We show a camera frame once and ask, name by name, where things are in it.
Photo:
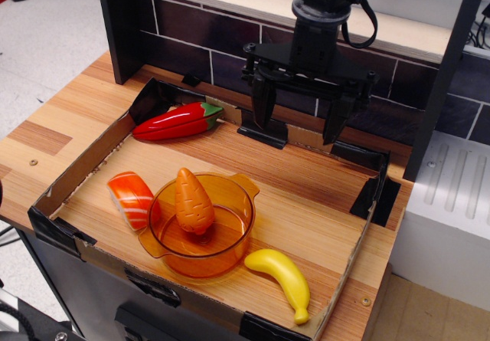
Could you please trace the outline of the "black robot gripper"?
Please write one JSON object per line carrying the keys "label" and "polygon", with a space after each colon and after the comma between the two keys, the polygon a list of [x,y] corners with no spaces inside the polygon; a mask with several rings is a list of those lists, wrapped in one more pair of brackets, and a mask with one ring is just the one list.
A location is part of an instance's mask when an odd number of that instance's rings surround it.
{"label": "black robot gripper", "polygon": [[276,91],[288,90],[333,100],[322,132],[323,144],[338,139],[378,82],[375,71],[356,64],[339,50],[339,35],[357,49],[375,39],[371,36],[363,43],[352,43],[349,15],[349,11],[299,12],[290,42],[244,45],[247,62],[242,78],[251,88],[253,118],[259,128],[265,129],[272,117]]}

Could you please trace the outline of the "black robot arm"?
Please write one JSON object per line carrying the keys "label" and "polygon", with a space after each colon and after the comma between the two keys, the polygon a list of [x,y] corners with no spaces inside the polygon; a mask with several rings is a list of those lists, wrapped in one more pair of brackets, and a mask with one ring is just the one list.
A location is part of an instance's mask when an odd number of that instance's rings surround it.
{"label": "black robot arm", "polygon": [[251,88],[253,121],[260,129],[267,127],[273,115],[277,90],[330,103],[322,131],[325,145],[338,139],[353,113],[368,107],[379,76],[338,49],[339,36],[356,49],[369,47],[376,38],[351,42],[348,19],[352,5],[360,5],[371,23],[377,24],[368,0],[293,0],[296,24],[291,42],[244,46],[247,62],[242,78]]}

